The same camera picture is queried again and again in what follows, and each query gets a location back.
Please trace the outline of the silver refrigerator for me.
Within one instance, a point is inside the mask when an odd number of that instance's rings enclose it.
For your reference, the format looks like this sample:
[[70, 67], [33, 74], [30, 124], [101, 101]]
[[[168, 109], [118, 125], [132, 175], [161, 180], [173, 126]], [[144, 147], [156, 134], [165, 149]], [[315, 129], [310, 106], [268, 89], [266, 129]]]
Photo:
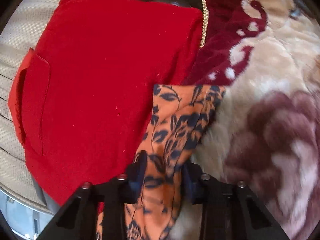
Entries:
[[23, 239], [37, 239], [53, 218], [51, 213], [23, 204], [3, 189], [1, 212], [13, 233]]

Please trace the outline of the floral plush sofa blanket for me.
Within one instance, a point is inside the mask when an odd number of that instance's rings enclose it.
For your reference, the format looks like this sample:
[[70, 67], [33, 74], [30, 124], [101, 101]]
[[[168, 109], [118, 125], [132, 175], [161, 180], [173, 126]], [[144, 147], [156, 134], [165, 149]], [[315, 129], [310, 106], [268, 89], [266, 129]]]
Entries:
[[319, 226], [319, 11], [308, 0], [205, 0], [206, 42], [188, 84], [223, 85], [191, 156], [243, 182], [290, 239]]

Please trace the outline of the beige dotted curtain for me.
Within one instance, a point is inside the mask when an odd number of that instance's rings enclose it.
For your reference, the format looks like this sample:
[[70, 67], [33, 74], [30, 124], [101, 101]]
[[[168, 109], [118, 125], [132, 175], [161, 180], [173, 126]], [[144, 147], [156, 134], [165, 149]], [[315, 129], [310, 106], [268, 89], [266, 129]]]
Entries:
[[[45, 212], [34, 179], [57, 203], [83, 179], [100, 183], [111, 38], [95, 22], [107, 18], [107, 3], [20, 2], [1, 35], [1, 188]], [[20, 70], [37, 44], [53, 71], [48, 100]]]

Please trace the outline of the orange black floral blouse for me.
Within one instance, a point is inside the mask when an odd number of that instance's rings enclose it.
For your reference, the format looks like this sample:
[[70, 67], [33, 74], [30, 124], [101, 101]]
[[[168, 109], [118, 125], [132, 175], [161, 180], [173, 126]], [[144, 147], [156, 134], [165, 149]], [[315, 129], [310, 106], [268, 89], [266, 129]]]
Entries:
[[98, 164], [104, 183], [136, 164], [136, 193], [125, 204], [126, 239], [167, 239], [181, 209], [181, 168], [192, 155], [223, 100], [221, 86], [125, 85], [111, 90]]

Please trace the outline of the large red cushion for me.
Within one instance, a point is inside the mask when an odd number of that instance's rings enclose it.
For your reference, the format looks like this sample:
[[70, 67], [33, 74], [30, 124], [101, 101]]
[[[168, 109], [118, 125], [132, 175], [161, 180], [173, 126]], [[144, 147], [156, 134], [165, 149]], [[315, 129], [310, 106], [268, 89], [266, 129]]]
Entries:
[[60, 0], [8, 98], [25, 162], [62, 205], [83, 182], [124, 171], [154, 85], [180, 85], [200, 47], [202, 12], [163, 2]]

